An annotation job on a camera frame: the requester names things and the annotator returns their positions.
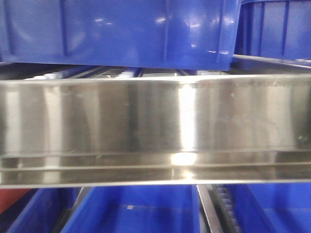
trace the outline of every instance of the blue plastic bin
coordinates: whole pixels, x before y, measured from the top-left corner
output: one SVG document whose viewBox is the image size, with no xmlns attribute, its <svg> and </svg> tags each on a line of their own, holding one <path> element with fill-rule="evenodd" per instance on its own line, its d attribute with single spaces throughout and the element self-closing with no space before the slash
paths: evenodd
<svg viewBox="0 0 311 233">
<path fill-rule="evenodd" d="M 192 185 L 95 187 L 61 233 L 199 233 Z"/>
<path fill-rule="evenodd" d="M 42 188 L 7 231 L 8 233 L 50 233 L 63 210 L 75 202 L 75 188 Z"/>
<path fill-rule="evenodd" d="M 5 62 L 228 70 L 241 0 L 0 0 Z"/>
<path fill-rule="evenodd" d="M 310 233 L 311 183 L 227 185 L 244 233 Z"/>
<path fill-rule="evenodd" d="M 311 0 L 242 1 L 236 53 L 311 59 Z"/>
<path fill-rule="evenodd" d="M 7 232 L 35 193 L 36 189 L 30 190 L 7 210 L 0 214 L 0 232 Z"/>
</svg>

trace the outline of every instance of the metal bar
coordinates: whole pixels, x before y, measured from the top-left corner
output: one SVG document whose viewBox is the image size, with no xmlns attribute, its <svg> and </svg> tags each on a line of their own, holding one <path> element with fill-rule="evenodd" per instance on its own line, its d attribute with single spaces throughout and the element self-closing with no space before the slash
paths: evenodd
<svg viewBox="0 0 311 233">
<path fill-rule="evenodd" d="M 197 157 L 205 159 L 205 154 Z M 247 153 L 231 159 L 247 159 Z M 176 164 L 176 155 L 65 156 L 2 158 L 1 187 L 56 187 L 134 184 L 309 182 L 311 162 L 234 165 Z"/>
<path fill-rule="evenodd" d="M 27 80 L 46 80 L 46 79 L 66 79 L 74 75 L 81 75 L 81 73 L 89 73 L 91 70 L 98 68 L 96 66 L 75 66 L 68 69 L 59 70 L 53 73 L 47 73 L 39 76 L 34 76 Z"/>
<path fill-rule="evenodd" d="M 84 78 L 99 78 L 99 75 L 107 72 L 112 67 L 95 67 L 93 69 L 87 70 L 85 72 L 78 73 L 76 75 L 72 75 L 69 78 L 71 79 L 84 79 Z"/>
<path fill-rule="evenodd" d="M 210 233 L 224 233 L 205 184 L 197 185 Z"/>
<path fill-rule="evenodd" d="M 84 200 L 84 198 L 87 196 L 87 194 L 89 193 L 91 187 L 82 187 L 79 195 L 75 201 L 75 203 L 73 204 L 73 207 L 70 210 L 70 215 L 69 217 L 72 216 L 72 214 L 76 211 L 76 209 L 78 208 L 78 206 L 81 204 L 81 202 Z"/>
<path fill-rule="evenodd" d="M 155 68 L 145 68 L 143 69 L 142 77 L 151 78 L 161 78 L 161 77 L 171 77 L 180 76 L 181 74 L 176 69 L 155 69 Z"/>
<path fill-rule="evenodd" d="M 311 181 L 310 96 L 311 74 L 2 81 L 0 185 Z"/>
<path fill-rule="evenodd" d="M 299 74 L 311 73 L 310 62 L 234 55 L 231 74 Z"/>
</svg>

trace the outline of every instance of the metal shelf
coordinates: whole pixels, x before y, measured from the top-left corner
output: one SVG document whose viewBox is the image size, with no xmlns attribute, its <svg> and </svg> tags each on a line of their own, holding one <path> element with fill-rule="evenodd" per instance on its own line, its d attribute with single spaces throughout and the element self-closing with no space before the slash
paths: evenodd
<svg viewBox="0 0 311 233">
<path fill-rule="evenodd" d="M 1 81 L 1 187 L 311 181 L 307 64 L 153 72 Z"/>
</svg>

